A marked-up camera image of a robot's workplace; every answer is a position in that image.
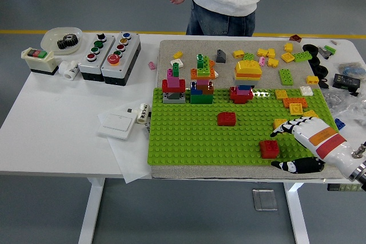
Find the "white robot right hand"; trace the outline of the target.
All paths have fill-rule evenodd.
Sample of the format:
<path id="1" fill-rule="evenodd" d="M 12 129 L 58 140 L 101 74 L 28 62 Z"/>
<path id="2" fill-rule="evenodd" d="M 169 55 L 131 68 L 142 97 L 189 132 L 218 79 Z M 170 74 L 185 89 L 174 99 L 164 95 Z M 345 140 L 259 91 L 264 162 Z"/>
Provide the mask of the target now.
<path id="1" fill-rule="evenodd" d="M 334 128 L 317 117 L 300 117 L 286 121 L 271 134 L 293 134 L 295 140 L 310 150 L 321 161 L 337 167 L 351 181 L 361 177 L 365 168 L 365 156 L 355 158 L 350 143 Z"/>

